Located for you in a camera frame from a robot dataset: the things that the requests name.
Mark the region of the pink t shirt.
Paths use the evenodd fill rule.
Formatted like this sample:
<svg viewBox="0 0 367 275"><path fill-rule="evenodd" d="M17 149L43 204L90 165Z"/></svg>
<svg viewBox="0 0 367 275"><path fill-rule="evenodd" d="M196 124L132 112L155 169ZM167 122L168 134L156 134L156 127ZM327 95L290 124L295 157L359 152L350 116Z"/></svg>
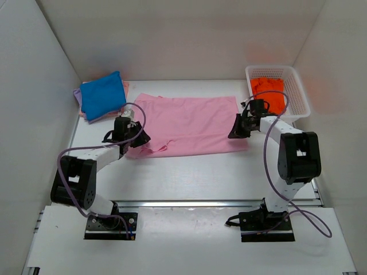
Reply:
<svg viewBox="0 0 367 275"><path fill-rule="evenodd" d="M234 96L168 98L141 93L134 118L151 140L130 148L133 159L194 156L244 151L245 139L229 139L238 106Z"/></svg>

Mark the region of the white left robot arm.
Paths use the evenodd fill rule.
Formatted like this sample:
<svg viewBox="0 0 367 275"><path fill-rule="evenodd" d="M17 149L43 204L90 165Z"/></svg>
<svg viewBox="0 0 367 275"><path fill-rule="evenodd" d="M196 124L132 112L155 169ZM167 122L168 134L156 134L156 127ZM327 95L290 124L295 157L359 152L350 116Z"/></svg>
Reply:
<svg viewBox="0 0 367 275"><path fill-rule="evenodd" d="M120 221L117 205L97 193L97 173L121 159L130 148L148 143L150 137L144 126L145 123L133 121L130 115L119 116L114 121L114 128L105 134L101 146L71 148L71 151L86 150L79 157L62 152L57 159L51 201L77 207L85 217L100 217L107 228L117 226Z"/></svg>

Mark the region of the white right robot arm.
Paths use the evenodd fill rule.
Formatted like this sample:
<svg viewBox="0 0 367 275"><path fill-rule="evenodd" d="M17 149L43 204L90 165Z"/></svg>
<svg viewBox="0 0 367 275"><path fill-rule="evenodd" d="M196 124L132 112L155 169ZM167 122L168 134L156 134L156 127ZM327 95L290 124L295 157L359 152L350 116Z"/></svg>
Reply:
<svg viewBox="0 0 367 275"><path fill-rule="evenodd" d="M296 193L321 174L319 143L316 133L296 129L271 113L270 104L263 99L249 101L243 112L236 115L228 138L246 139L252 131L266 134L263 160L272 190L264 198L266 210L258 213L257 224L268 230L278 222L276 213L286 212ZM270 139L279 146L276 182L270 179L267 165L267 143Z"/></svg>

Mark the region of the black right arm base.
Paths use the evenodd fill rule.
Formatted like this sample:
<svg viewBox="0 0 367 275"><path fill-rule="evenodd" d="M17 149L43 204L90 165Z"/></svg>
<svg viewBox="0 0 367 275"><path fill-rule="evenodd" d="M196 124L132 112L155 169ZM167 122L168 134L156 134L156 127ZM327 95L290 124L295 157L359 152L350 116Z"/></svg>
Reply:
<svg viewBox="0 0 367 275"><path fill-rule="evenodd" d="M225 226L239 227L242 242L294 242L288 211L271 212L265 200L251 211L239 212L227 219Z"/></svg>

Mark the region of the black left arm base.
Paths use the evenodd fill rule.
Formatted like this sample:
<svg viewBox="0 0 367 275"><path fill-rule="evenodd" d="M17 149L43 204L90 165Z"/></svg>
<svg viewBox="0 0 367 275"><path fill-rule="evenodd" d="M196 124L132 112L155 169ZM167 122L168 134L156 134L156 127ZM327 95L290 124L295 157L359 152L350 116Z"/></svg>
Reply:
<svg viewBox="0 0 367 275"><path fill-rule="evenodd" d="M114 202L112 215L118 218L98 218L91 216L87 219L84 239L86 240L114 240L134 241L138 225L136 210L123 210Z"/></svg>

